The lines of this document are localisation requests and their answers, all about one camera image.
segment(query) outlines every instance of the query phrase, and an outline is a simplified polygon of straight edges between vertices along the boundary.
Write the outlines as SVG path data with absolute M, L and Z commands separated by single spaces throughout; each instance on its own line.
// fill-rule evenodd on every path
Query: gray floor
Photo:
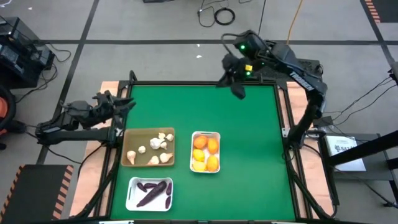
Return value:
M 19 16 L 41 39 L 79 40 L 93 2 L 13 0 L 12 4 L 0 8 L 0 15 Z M 225 32 L 240 33 L 259 28 L 262 0 L 253 0 L 248 4 L 229 0 L 230 8 L 236 13 L 236 21 L 230 26 L 216 24 L 212 28 L 198 24 L 196 11 L 200 3 L 200 0 L 175 0 L 163 4 L 143 4 L 141 0 L 100 0 L 87 39 L 206 40 L 219 39 Z M 261 35 L 267 39 L 286 39 L 298 4 L 298 0 L 268 0 Z M 204 13 L 201 21 L 211 23 L 211 15 Z M 379 24 L 378 28 L 385 40 L 398 40 L 398 24 Z M 342 41 L 340 45 L 292 45 L 297 57 L 317 59 L 323 64 L 324 81 L 329 87 L 326 111 L 343 109 L 387 77 L 389 65 L 379 45 L 347 45 L 344 42 L 377 40 L 359 0 L 304 1 L 291 39 Z M 56 47 L 71 50 L 73 58 L 77 45 L 59 44 Z M 398 46 L 389 46 L 389 50 L 398 59 Z M 218 44 L 86 44 L 81 54 L 77 54 L 80 58 L 66 102 L 90 100 L 102 81 L 125 80 L 131 69 L 140 80 L 217 80 L 222 74 L 221 59 L 225 53 L 222 45 Z M 58 78 L 46 90 L 33 93 L 18 104 L 17 119 L 37 124 L 51 118 L 72 58 L 57 63 Z M 390 85 L 392 83 L 380 87 L 351 110 L 368 105 Z M 372 107 L 352 115 L 340 128 L 347 133 L 386 134 L 396 130 L 398 121 L 394 115 L 398 111 L 398 100 L 394 96 L 397 91 L 396 88 L 389 90 Z M 0 201 L 6 197 L 17 167 L 20 164 L 34 164 L 40 152 L 35 139 L 25 135 L 8 135 L 3 141 L 8 144 L 8 149 L 0 152 L 3 170 Z M 85 144 L 61 143 L 52 149 L 80 161 Z M 398 156 L 398 152 L 390 150 L 389 155 Z M 68 161 L 49 154 L 45 163 L 68 164 Z M 390 200 L 394 199 L 387 182 L 371 182 L 371 185 Z M 337 215 L 339 219 L 367 223 L 395 223 L 398 219 L 397 210 L 381 207 L 380 199 L 364 185 L 338 181 L 337 188 L 341 201 Z M 72 197 L 70 194 L 67 207 Z

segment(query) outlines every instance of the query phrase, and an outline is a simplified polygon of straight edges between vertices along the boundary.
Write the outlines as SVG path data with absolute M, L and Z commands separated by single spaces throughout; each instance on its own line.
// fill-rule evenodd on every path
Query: garlic clove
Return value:
M 158 149 L 160 148 L 160 144 L 164 142 L 164 139 L 158 139 L 158 138 L 153 138 L 149 141 L 149 145 L 153 149 Z
M 157 156 L 152 156 L 150 161 L 147 163 L 147 165 L 157 165 L 159 164 L 159 158 Z
M 166 149 L 167 150 L 167 142 L 162 142 L 162 144 L 160 144 L 160 147 L 162 149 Z
M 127 152 L 127 159 L 130 161 L 132 165 L 134 165 L 134 160 L 136 159 L 136 152 L 128 151 Z
M 166 139 L 169 140 L 169 141 L 173 141 L 174 135 L 168 134 L 168 135 L 166 136 Z
M 164 139 L 166 137 L 165 133 L 159 133 L 158 138 L 159 139 Z
M 141 154 L 145 153 L 145 151 L 146 151 L 145 146 L 140 146 L 140 147 L 138 148 L 138 152 L 141 153 Z
M 173 154 L 172 153 L 164 153 L 163 152 L 159 157 L 160 157 L 160 161 L 165 163 L 165 162 L 168 162 L 171 157 L 173 157 Z

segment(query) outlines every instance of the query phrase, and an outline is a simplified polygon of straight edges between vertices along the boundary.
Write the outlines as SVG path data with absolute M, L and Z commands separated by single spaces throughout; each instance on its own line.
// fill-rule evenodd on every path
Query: green mat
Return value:
M 213 86 L 134 86 L 137 105 L 127 128 L 173 127 L 175 164 L 170 167 L 119 167 L 111 219 L 294 220 L 282 160 L 282 137 L 272 86 L 247 86 L 239 100 L 229 88 Z M 221 134 L 217 174 L 190 170 L 194 131 Z M 126 209 L 132 177 L 171 177 L 168 212 Z

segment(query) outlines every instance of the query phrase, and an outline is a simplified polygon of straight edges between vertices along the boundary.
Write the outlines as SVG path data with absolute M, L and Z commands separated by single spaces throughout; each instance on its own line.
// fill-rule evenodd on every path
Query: white plastic tray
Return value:
M 145 193 L 137 187 L 137 183 L 141 182 L 143 185 L 146 183 L 158 184 L 163 180 L 166 181 L 167 186 L 169 186 L 169 183 L 173 184 L 173 180 L 170 177 L 166 177 L 166 178 L 162 178 L 162 179 L 133 177 L 132 179 L 130 179 L 129 187 L 127 188 L 126 208 L 129 211 L 155 211 L 155 212 L 168 211 L 172 207 L 172 204 L 173 204 L 174 184 L 172 186 L 172 194 L 170 195 L 172 198 L 170 201 L 169 208 L 166 208 L 166 199 L 167 199 L 167 197 L 169 197 L 166 194 L 166 190 L 164 190 L 164 192 L 162 192 L 159 196 L 157 196 L 155 199 L 153 199 L 148 204 L 137 208 L 137 204 L 152 190 L 152 189 L 148 189 L 148 191 Z
M 207 136 L 208 138 L 215 138 L 218 141 L 218 153 L 214 154 L 214 156 L 217 157 L 218 159 L 218 170 L 214 171 L 214 172 L 210 172 L 210 171 L 196 171 L 193 169 L 192 165 L 195 162 L 195 159 L 192 156 L 192 152 L 194 150 L 194 146 L 193 146 L 193 140 L 197 137 L 197 136 Z M 217 173 L 218 171 L 220 171 L 221 169 L 221 163 L 220 163 L 220 140 L 221 140 L 221 135 L 217 132 L 214 131 L 195 131 L 192 134 L 192 141 L 191 141 L 191 162 L 189 164 L 189 168 L 194 171 L 194 172 L 198 172 L 198 173 L 206 173 L 206 174 L 214 174 Z M 209 153 L 209 151 L 207 150 L 207 146 L 204 147 L 203 152 L 205 153 L 205 162 L 207 162 L 207 159 L 209 158 L 209 156 L 211 156 L 211 154 Z

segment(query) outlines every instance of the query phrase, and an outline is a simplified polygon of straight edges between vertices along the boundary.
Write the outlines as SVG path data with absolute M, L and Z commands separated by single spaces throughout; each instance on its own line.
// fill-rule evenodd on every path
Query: purple eggplant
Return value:
M 173 184 L 170 182 L 169 186 L 167 186 L 167 190 L 166 190 L 167 195 L 170 196 L 172 194 L 172 188 L 173 188 Z
M 154 187 L 156 187 L 156 186 L 157 186 L 157 184 L 152 184 L 152 183 L 146 183 L 146 184 L 144 184 L 144 188 L 145 188 L 145 189 L 154 188 Z
M 159 196 L 167 187 L 166 181 L 161 181 L 154 187 L 138 204 L 137 207 L 144 206 Z
M 145 189 L 145 187 L 143 186 L 142 183 L 138 182 L 138 183 L 137 183 L 137 187 L 138 187 L 139 189 L 141 189 L 143 192 L 147 192 L 147 189 Z
M 167 199 L 166 199 L 166 209 L 169 208 L 170 202 L 171 202 L 171 201 L 172 201 L 172 197 L 171 197 L 171 196 L 168 196 Z

